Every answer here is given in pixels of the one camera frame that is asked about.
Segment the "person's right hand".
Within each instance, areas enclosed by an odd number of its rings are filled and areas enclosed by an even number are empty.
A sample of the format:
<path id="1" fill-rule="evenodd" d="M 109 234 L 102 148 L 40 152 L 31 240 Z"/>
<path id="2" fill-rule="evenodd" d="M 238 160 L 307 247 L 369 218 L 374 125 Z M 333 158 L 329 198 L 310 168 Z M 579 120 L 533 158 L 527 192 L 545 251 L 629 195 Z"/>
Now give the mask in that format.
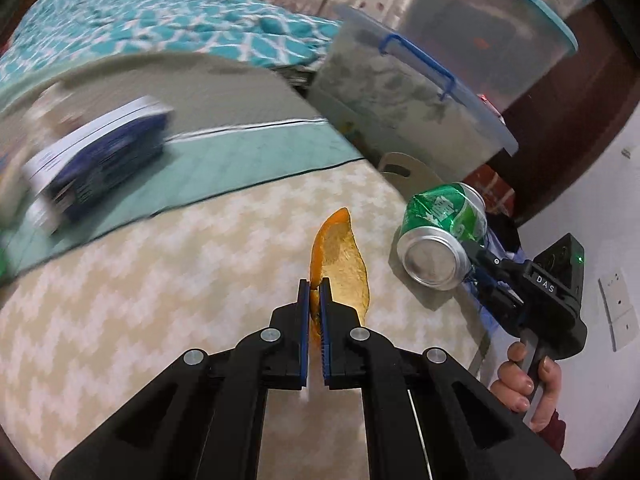
<path id="1" fill-rule="evenodd" d="M 549 426 L 558 406 L 562 389 L 561 367 L 548 356 L 539 363 L 539 385 L 544 387 L 544 393 L 536 410 L 532 411 L 529 397 L 534 393 L 534 382 L 518 366 L 527 356 L 526 347 L 521 342 L 514 342 L 506 356 L 508 359 L 499 366 L 497 379 L 490 385 L 489 390 L 512 412 L 531 414 L 528 426 L 539 434 Z"/>

